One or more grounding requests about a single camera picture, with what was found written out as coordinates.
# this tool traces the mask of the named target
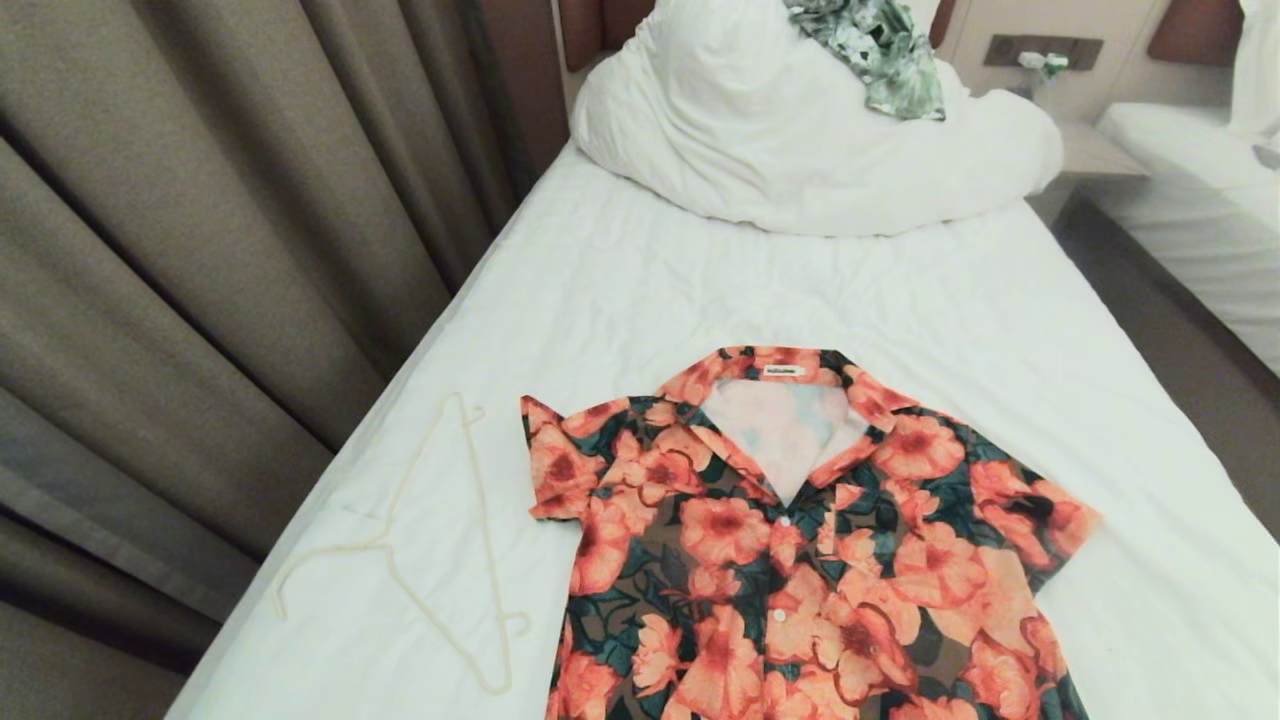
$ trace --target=orange floral shirt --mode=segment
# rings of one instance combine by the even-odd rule
[[[728,380],[836,388],[865,430],[783,502],[705,411]],[[582,527],[548,719],[1085,720],[1033,594],[1098,515],[838,352],[524,419],[531,514]]]

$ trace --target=shirt label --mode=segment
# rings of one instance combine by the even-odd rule
[[[764,377],[765,378],[799,378],[805,374],[806,370],[803,365],[765,365]]]

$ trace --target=nightstand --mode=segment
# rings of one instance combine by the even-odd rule
[[[1059,122],[1062,132],[1065,159],[1062,172],[1044,188],[1044,192],[1027,199],[1027,204],[1053,227],[1062,211],[1075,199],[1080,181],[1137,181],[1148,177],[1147,169],[1116,147],[1093,126],[1079,122]]]

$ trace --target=shirt sleeve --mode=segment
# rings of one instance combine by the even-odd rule
[[[1033,592],[1062,569],[1102,520],[1096,510],[1011,457],[970,464],[969,480],[974,512],[1018,552]]]
[[[584,454],[550,407],[527,396],[520,405],[532,466],[535,502],[529,514],[539,520],[580,519],[604,460]]]

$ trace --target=wall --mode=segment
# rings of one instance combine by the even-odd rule
[[[1185,105],[1230,102],[1229,68],[1161,63],[1147,56],[1170,0],[959,0],[938,56],[952,63],[974,92],[1023,81],[1019,68],[983,65],[991,37],[1066,35],[1106,44],[1089,72],[1068,72],[1043,96],[1061,119],[1094,122],[1116,101]]]

